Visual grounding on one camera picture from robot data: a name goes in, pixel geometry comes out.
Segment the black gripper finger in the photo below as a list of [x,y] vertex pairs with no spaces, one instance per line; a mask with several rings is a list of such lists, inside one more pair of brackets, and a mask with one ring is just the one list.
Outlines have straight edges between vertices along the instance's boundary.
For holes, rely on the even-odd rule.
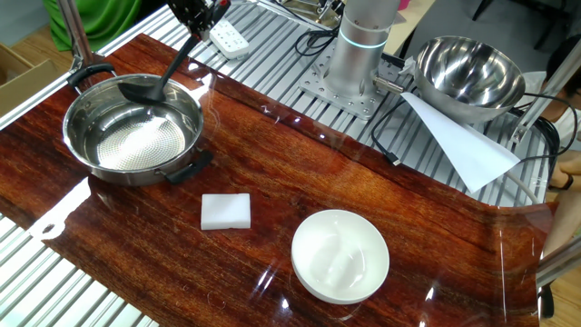
[[218,0],[195,0],[198,13],[195,16],[195,33],[207,34],[214,25],[214,14],[219,7]]
[[196,15],[200,13],[199,0],[167,0],[167,4],[180,23],[188,28],[198,28]]

